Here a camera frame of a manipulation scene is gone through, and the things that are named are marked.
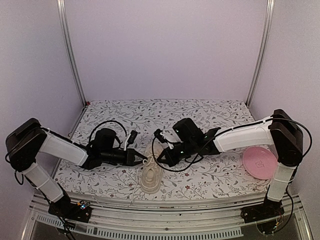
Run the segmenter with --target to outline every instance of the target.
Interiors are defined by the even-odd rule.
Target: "pink plate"
[[[278,165],[275,155],[260,146],[247,148],[243,153],[242,162],[250,175],[261,180],[271,179]]]

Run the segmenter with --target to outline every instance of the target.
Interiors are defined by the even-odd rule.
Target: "white shoe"
[[[154,157],[158,158],[163,151],[163,147],[155,142],[153,146]],[[157,165],[152,155],[152,145],[150,144],[144,152],[147,159],[143,160],[143,171],[141,177],[141,190],[146,194],[155,194],[160,189],[163,169]]]

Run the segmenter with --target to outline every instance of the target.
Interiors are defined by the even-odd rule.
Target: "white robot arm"
[[[31,118],[6,138],[8,153],[5,158],[13,169],[21,172],[50,201],[49,213],[88,222],[91,215],[88,203],[71,203],[62,187],[36,162],[37,154],[46,153],[88,170],[102,163],[135,166],[146,158],[134,149],[128,148],[137,134],[136,131],[132,131],[127,136],[125,149],[114,148],[115,140],[120,144],[116,132],[109,128],[102,128],[96,132],[94,140],[84,146],[42,127],[37,119]]]
[[[303,156],[310,149],[303,155],[303,133],[297,124],[306,129],[300,123],[293,121],[281,109],[275,110],[272,116],[256,122],[228,129],[217,127],[206,133],[203,133],[190,118],[184,118],[172,127],[181,142],[172,142],[172,139],[169,140],[169,136],[160,129],[154,132],[155,138],[161,143],[168,143],[168,147],[162,151],[156,162],[172,167],[180,160],[194,154],[202,157],[204,155],[218,155],[236,148],[274,145],[278,155],[278,166],[264,203],[257,205],[256,208],[252,206],[243,208],[241,216],[245,222],[275,217],[279,213],[284,213],[281,203],[284,192]]]

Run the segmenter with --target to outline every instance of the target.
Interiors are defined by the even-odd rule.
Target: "floral pattern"
[[[163,129],[174,136],[172,126],[182,118],[191,118],[203,132],[214,127],[228,128],[254,120],[244,102],[237,100],[93,101],[72,140],[85,145],[91,131],[100,122],[117,120],[127,132],[139,132],[130,147],[144,154],[156,129]],[[125,138],[123,130],[114,123],[101,127],[112,128],[121,140]],[[266,191],[269,180],[256,179],[246,172],[242,164],[243,152],[244,149],[235,149],[220,155],[205,156],[201,162],[183,172],[164,171],[160,191],[155,194],[141,190],[143,165],[127,167],[102,164],[93,170],[85,170],[62,160],[55,180],[69,192],[132,200],[216,199]],[[182,160],[174,169],[187,165]]]

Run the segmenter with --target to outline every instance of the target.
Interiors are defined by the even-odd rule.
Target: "table surface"
[[[144,154],[156,129],[174,134],[172,126],[182,118],[191,118],[203,132],[215,127],[228,128],[254,121],[244,102],[238,100],[92,101],[72,140],[86,145],[95,126],[106,120],[116,120],[125,126],[127,132],[139,132],[131,147]],[[123,130],[118,125],[109,123],[101,127],[115,130],[120,140],[124,140]],[[143,165],[127,167],[103,163],[93,170],[85,170],[62,160],[54,178],[69,192],[118,199],[180,201],[263,193],[269,180],[256,179],[246,172],[242,164],[244,150],[234,149],[220,155],[206,156],[183,172],[164,171],[160,191],[155,194],[141,190]],[[173,169],[181,169],[186,165],[181,161]]]

